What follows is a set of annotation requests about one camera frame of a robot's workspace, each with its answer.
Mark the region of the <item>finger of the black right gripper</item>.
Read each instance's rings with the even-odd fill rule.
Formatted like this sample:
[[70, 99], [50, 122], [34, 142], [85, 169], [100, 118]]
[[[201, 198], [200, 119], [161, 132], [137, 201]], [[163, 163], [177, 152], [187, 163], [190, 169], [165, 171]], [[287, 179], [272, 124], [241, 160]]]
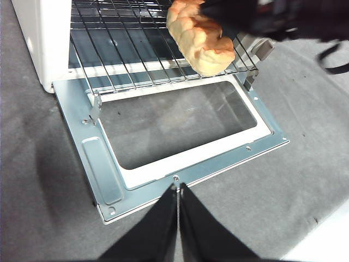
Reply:
[[220, 24], [223, 35], [234, 39], [239, 33], [254, 35], [253, 23], [258, 1], [223, 0], [200, 4], [200, 14]]

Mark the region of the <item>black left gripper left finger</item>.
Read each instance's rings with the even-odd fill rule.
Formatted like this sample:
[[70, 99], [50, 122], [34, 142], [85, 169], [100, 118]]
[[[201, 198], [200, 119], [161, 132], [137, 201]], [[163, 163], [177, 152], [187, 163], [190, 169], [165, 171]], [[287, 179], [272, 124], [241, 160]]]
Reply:
[[177, 187], [172, 184], [145, 216], [100, 259], [173, 259], [177, 237]]

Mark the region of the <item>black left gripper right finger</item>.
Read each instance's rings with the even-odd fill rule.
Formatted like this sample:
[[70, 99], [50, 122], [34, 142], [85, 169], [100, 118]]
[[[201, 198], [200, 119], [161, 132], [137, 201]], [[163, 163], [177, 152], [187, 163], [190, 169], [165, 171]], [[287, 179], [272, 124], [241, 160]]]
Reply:
[[179, 228], [184, 259], [259, 258], [215, 219], [185, 183], [180, 184]]

